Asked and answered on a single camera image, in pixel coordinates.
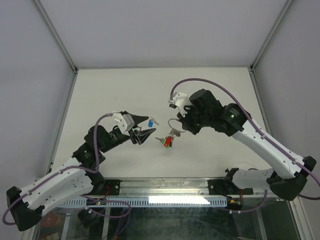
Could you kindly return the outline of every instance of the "orange object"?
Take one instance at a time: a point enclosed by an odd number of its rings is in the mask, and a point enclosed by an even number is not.
[[[165,138],[164,146],[165,146],[166,148],[169,147],[171,141],[172,141],[172,136],[167,136],[167,137]]]

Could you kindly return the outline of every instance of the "gray wall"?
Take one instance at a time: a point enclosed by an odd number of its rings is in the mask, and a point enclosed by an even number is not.
[[[302,156],[318,160],[320,177],[320,1],[296,0],[256,69],[275,137]],[[310,177],[303,191],[319,196]],[[320,201],[304,201],[320,239]]]
[[[1,215],[7,189],[43,174],[71,79],[69,65],[32,2],[1,0]],[[15,239],[16,232],[15,226],[0,224],[1,239]]]

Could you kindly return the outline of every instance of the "blue object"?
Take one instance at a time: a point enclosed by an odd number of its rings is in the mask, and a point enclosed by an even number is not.
[[[153,123],[152,120],[150,119],[148,126],[149,126],[150,128],[152,128],[153,125],[154,125],[154,123]]]

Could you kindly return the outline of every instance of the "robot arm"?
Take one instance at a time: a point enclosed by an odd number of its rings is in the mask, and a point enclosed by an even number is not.
[[[169,103],[170,107],[178,108],[177,117],[184,130],[196,135],[203,127],[214,128],[217,132],[225,133],[245,144],[272,167],[255,171],[232,168],[225,176],[227,185],[234,185],[239,189],[270,189],[280,198],[291,201],[302,191],[308,176],[308,173],[295,163],[300,163],[310,171],[316,165],[316,160],[311,156],[302,157],[290,151],[252,119],[263,132],[261,136],[237,104],[222,106],[208,90],[201,89],[190,98],[185,93],[178,92]],[[278,147],[266,138],[271,139]],[[288,159],[279,148],[287,152],[295,162]]]
[[[97,126],[99,163],[106,159],[101,152],[106,153],[127,140],[141,145],[156,130],[155,128],[139,130],[138,124],[148,120],[148,116],[137,116],[123,111],[112,113],[112,119],[117,125],[110,132],[101,125]],[[102,190],[105,179],[99,171],[90,173],[81,168],[74,168],[80,166],[93,171],[96,169],[94,126],[90,128],[84,140],[85,143],[55,171],[31,185],[21,189],[14,186],[6,192],[8,207],[25,196],[10,209],[19,231],[33,227],[42,216],[72,198]]]

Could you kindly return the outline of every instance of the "wall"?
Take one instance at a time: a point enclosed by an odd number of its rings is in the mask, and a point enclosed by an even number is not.
[[[2,215],[6,190],[44,173],[72,72],[30,0],[0,1],[0,56]],[[0,224],[1,239],[17,231]]]
[[[231,137],[205,128],[196,136],[189,132],[174,139],[166,149],[155,139],[169,134],[168,119],[178,111],[169,107],[169,93],[179,80],[198,77],[215,81],[233,93],[243,106],[263,124],[262,116],[246,68],[146,68],[80,70],[57,149],[54,168],[63,164],[84,142],[97,119],[112,111],[128,111],[150,116],[160,124],[143,145],[130,141],[105,153],[100,171],[105,177],[223,177],[225,169],[269,168],[249,148]],[[218,88],[203,82],[188,82],[176,90],[192,94],[208,89],[223,105],[232,102]],[[116,124],[101,124],[111,131]],[[181,129],[177,122],[173,126]],[[148,122],[141,124],[148,128]]]
[[[297,0],[256,69],[274,135],[302,156],[318,160],[320,177],[320,1]],[[319,196],[309,178],[304,194]],[[304,205],[315,235],[320,239],[320,202]]]

